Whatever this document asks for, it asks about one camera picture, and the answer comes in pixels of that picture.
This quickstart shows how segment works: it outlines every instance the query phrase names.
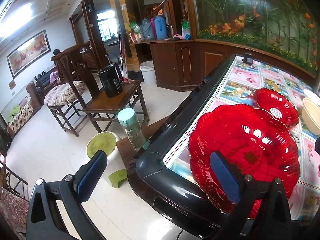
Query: patterned plastic tablecloth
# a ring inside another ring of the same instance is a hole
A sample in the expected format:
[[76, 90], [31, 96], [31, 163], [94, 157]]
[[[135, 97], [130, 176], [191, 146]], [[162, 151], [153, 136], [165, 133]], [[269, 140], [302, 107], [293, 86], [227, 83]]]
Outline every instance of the patterned plastic tablecloth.
[[292, 219], [310, 221], [320, 205], [320, 156], [315, 152], [318, 136], [308, 130], [301, 117], [302, 99], [305, 97], [303, 90], [311, 90], [311, 87], [275, 66], [258, 61], [254, 61], [250, 66], [242, 62], [242, 57], [237, 56], [200, 114], [166, 154], [163, 159], [164, 165], [194, 182], [190, 171], [188, 141], [200, 116], [223, 104], [256, 106], [252, 95], [257, 88], [262, 87], [286, 96], [299, 112], [300, 122], [290, 129], [290, 133], [295, 137], [299, 149], [301, 174], [289, 198], [289, 207]]

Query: black kettle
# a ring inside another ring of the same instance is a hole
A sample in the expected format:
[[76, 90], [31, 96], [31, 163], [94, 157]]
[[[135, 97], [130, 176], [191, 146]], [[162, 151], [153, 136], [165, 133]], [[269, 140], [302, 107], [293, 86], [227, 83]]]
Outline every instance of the black kettle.
[[113, 63], [98, 72], [104, 91], [108, 98], [116, 97], [122, 92], [120, 83], [123, 80], [119, 65]]

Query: blue gripper pad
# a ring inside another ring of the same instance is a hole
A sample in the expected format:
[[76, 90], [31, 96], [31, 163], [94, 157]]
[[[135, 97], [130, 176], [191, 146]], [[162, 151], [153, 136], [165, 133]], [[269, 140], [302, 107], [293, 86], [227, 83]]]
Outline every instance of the blue gripper pad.
[[97, 151], [91, 160], [77, 171], [74, 190], [80, 203], [88, 201], [107, 163], [107, 155], [103, 151]]
[[210, 166], [228, 199], [238, 204], [241, 199], [240, 185], [215, 152], [210, 155]]

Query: seat cushion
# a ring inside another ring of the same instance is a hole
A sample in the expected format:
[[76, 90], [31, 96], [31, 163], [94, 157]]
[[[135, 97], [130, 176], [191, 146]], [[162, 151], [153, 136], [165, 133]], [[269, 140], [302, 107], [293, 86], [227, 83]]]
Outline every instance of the seat cushion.
[[[82, 95], [85, 90], [85, 85], [82, 81], [74, 81], [79, 95]], [[44, 105], [45, 106], [64, 106], [77, 99], [75, 93], [73, 92], [71, 86], [67, 84], [62, 84], [54, 87], [45, 96]]]

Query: glass partition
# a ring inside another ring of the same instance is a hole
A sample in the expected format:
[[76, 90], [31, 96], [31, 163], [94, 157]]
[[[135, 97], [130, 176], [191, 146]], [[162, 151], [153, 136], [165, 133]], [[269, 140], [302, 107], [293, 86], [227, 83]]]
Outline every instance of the glass partition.
[[317, 70], [319, 25], [302, 0], [194, 0], [198, 38], [228, 41]]

